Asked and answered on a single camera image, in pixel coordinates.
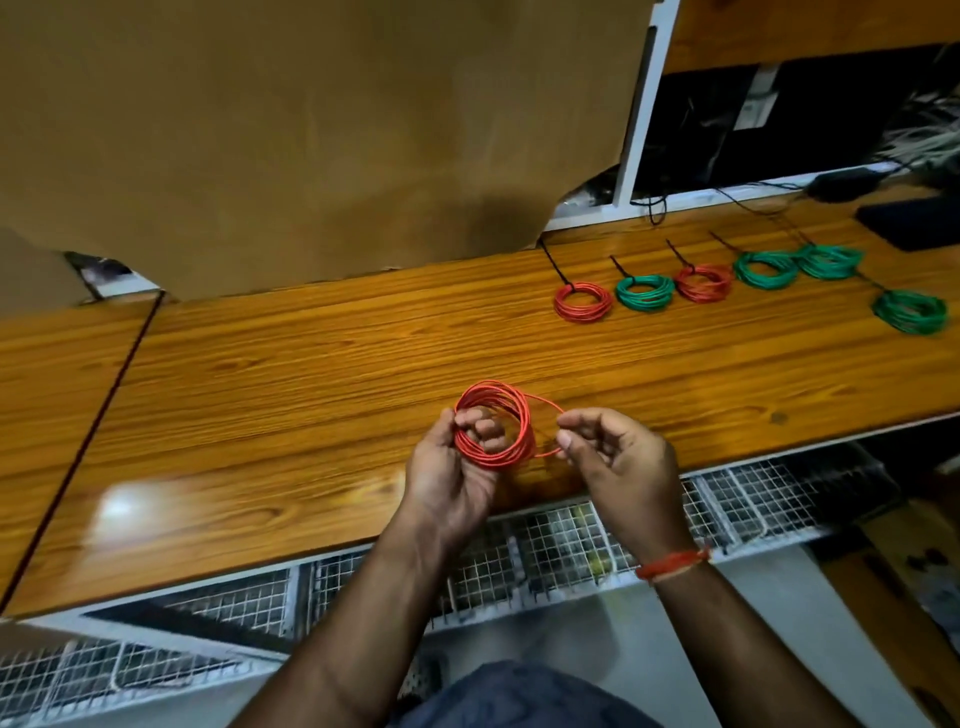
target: wooden tabletop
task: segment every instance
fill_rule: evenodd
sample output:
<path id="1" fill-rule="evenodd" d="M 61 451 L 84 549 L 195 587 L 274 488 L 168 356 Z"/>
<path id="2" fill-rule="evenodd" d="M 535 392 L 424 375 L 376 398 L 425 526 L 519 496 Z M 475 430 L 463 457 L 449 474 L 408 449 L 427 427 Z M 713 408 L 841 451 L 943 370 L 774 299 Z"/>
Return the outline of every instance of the wooden tabletop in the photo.
<path id="1" fill-rule="evenodd" d="M 903 254 L 852 206 L 796 203 L 822 243 L 866 252 L 890 287 L 960 306 L 960 249 Z M 696 262 L 798 243 L 732 206 L 553 235 L 572 279 L 612 288 L 673 274 L 669 236 Z M 162 306 L 15 592 L 30 615 L 279 562 L 374 538 L 394 512 L 410 448 L 479 379 L 564 408 L 621 409 L 666 435 L 685 470 L 960 410 L 960 326 L 900 333 L 861 279 L 737 284 L 722 303 L 657 314 L 616 305 L 601 323 L 554 314 L 541 251 L 211 302 Z M 541 440 L 550 411 L 534 407 Z M 512 509 L 573 495 L 558 461 L 499 490 Z"/>
<path id="2" fill-rule="evenodd" d="M 154 305 L 0 321 L 0 594 L 5 594 Z"/>

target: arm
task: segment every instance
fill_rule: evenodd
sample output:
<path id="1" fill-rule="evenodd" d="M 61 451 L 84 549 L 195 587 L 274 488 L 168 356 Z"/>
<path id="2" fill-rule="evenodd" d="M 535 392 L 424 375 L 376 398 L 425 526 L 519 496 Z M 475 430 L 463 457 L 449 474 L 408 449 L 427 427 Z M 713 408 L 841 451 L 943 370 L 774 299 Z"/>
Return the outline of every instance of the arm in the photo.
<path id="1" fill-rule="evenodd" d="M 480 409 L 444 410 L 407 462 L 394 517 L 333 607 L 232 728 L 386 722 L 446 567 L 490 513 L 495 475 L 462 461 L 453 428 L 484 447 L 503 430 Z"/>
<path id="2" fill-rule="evenodd" d="M 696 548 L 673 448 L 610 409 L 557 419 L 562 456 L 600 517 L 641 564 Z M 860 725 L 710 564 L 654 585 L 704 692 L 725 726 Z"/>

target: green wire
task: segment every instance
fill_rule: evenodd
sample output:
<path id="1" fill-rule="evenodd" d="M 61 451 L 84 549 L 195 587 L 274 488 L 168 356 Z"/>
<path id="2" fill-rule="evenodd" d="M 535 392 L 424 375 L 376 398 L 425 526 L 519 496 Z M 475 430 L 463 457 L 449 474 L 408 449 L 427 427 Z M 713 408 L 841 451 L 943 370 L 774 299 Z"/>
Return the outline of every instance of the green wire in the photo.
<path id="1" fill-rule="evenodd" d="M 807 243 L 796 253 L 797 265 L 808 276 L 819 280 L 843 280 L 856 273 L 863 254 L 842 245 Z"/>
<path id="2" fill-rule="evenodd" d="M 751 269 L 751 263 L 763 263 L 777 271 L 774 275 L 758 273 Z M 747 285 L 763 291 L 776 291 L 786 288 L 797 279 L 800 270 L 790 253 L 744 253 L 733 264 L 733 272 Z"/>
<path id="3" fill-rule="evenodd" d="M 904 333 L 928 336 L 947 325 L 946 302 L 914 291 L 884 291 L 871 309 L 879 319 Z"/>
<path id="4" fill-rule="evenodd" d="M 635 285 L 650 286 L 650 291 L 632 291 Z M 676 285 L 667 276 L 629 276 L 616 285 L 616 299 L 633 311 L 660 311 L 673 299 Z"/>

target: electrical cable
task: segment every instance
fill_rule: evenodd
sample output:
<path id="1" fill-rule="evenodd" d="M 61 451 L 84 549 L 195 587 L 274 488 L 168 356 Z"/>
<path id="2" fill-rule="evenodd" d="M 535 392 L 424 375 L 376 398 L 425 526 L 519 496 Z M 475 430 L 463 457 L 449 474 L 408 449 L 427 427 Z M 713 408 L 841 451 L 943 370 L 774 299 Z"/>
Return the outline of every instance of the electrical cable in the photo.
<path id="1" fill-rule="evenodd" d="M 842 245 L 818 245 L 802 232 L 800 235 L 806 244 L 794 257 L 808 276 L 819 280 L 844 280 L 856 274 L 856 266 L 863 260 L 861 251 Z"/>
<path id="2" fill-rule="evenodd" d="M 550 251 L 546 249 L 546 243 L 543 242 L 543 239 L 541 238 L 538 242 L 543 248 L 543 252 L 546 253 L 550 265 L 557 271 L 560 280 L 564 282 L 564 285 L 557 289 L 557 293 L 553 297 L 553 309 L 557 312 L 557 315 L 564 319 L 564 321 L 569 321 L 573 324 L 589 324 L 594 321 L 599 321 L 606 316 L 610 312 L 610 309 L 613 308 L 613 296 L 611 296 L 610 291 L 596 283 L 590 283 L 588 281 L 578 280 L 571 282 L 560 270 Z M 574 293 L 589 294 L 596 299 L 596 303 L 590 305 L 571 305 L 567 303 L 567 297 L 572 296 Z"/>
<path id="3" fill-rule="evenodd" d="M 793 254 L 783 251 L 761 251 L 758 253 L 743 251 L 728 243 L 716 232 L 708 232 L 723 246 L 737 254 L 736 262 L 733 264 L 733 273 L 752 288 L 759 288 L 762 291 L 776 291 L 786 288 L 800 274 L 800 269 L 797 267 Z M 754 263 L 773 268 L 776 273 L 772 276 L 758 273 L 750 267 Z"/>
<path id="4" fill-rule="evenodd" d="M 530 405 L 527 400 L 549 404 L 563 412 L 558 404 L 543 397 L 528 395 L 510 384 L 496 379 L 484 379 L 469 387 L 453 407 L 454 412 L 471 407 L 489 407 L 504 412 L 519 424 L 516 439 L 500 452 L 486 452 L 480 443 L 474 442 L 462 429 L 453 436 L 454 446 L 471 463 L 489 470 L 504 470 L 534 457 L 547 457 L 560 452 L 560 448 L 537 453 L 537 441 L 531 425 Z"/>
<path id="5" fill-rule="evenodd" d="M 694 303 L 716 303 L 727 298 L 733 285 L 733 272 L 730 266 L 694 265 L 680 255 L 680 251 L 673 247 L 673 243 L 667 240 L 666 244 L 684 265 L 681 272 L 674 277 L 677 291 L 681 296 Z M 706 280 L 690 280 L 695 276 Z"/>
<path id="6" fill-rule="evenodd" d="M 880 295 L 870 309 L 880 321 L 903 333 L 918 336 L 937 333 L 947 325 L 947 302 L 943 299 L 916 291 L 887 288 L 860 271 L 856 271 L 856 275 L 879 288 Z"/>
<path id="7" fill-rule="evenodd" d="M 616 285 L 616 299 L 632 311 L 662 311 L 673 300 L 676 284 L 667 276 L 631 276 L 612 255 L 610 260 L 623 275 Z M 632 291 L 634 286 L 649 286 L 649 291 Z"/>
<path id="8" fill-rule="evenodd" d="M 656 200 L 631 200 L 630 204 L 637 207 L 646 207 L 647 220 L 654 228 L 666 220 L 666 213 L 668 212 L 666 207 L 666 195 L 660 195 Z M 654 218 L 654 205 L 663 205 L 663 210 L 660 211 L 660 217 L 656 219 Z"/>
<path id="9" fill-rule="evenodd" d="M 720 193 L 721 195 L 723 195 L 724 197 L 726 197 L 728 200 L 730 200 L 730 201 L 731 201 L 734 205 L 736 205 L 737 207 L 740 207 L 741 209 L 745 209 L 745 210 L 747 210 L 747 212 L 752 212 L 754 215 L 758 215 L 758 216 L 760 216 L 760 217 L 777 217 L 777 215 L 781 214 L 782 212 L 785 212 L 785 211 L 787 210 L 787 208 L 790 207 L 790 204 L 788 203 L 787 205 L 784 205 L 784 206 L 781 207 L 780 209 L 773 209 L 773 210 L 769 210 L 769 211 L 767 211 L 767 210 L 761 210 L 761 209 L 754 209 L 753 207 L 747 207 L 746 205 L 744 205 L 743 203 L 741 203 L 739 200 L 737 200 L 730 192 L 727 192 L 726 190 L 720 189 L 720 187 L 714 187 L 713 189 L 714 189 L 715 191 L 719 192 L 719 193 Z"/>

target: cardboard sheet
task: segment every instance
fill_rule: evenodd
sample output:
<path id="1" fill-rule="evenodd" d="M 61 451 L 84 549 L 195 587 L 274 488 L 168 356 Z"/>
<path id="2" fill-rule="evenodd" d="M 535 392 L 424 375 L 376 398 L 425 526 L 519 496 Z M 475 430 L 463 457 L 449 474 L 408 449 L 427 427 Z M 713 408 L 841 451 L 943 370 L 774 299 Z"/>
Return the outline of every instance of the cardboard sheet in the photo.
<path id="1" fill-rule="evenodd" d="M 63 255 L 0 227 L 0 318 L 55 311 L 89 298 L 84 282 Z"/>
<path id="2" fill-rule="evenodd" d="M 652 0 L 0 0 L 0 223 L 182 299 L 522 248 Z"/>

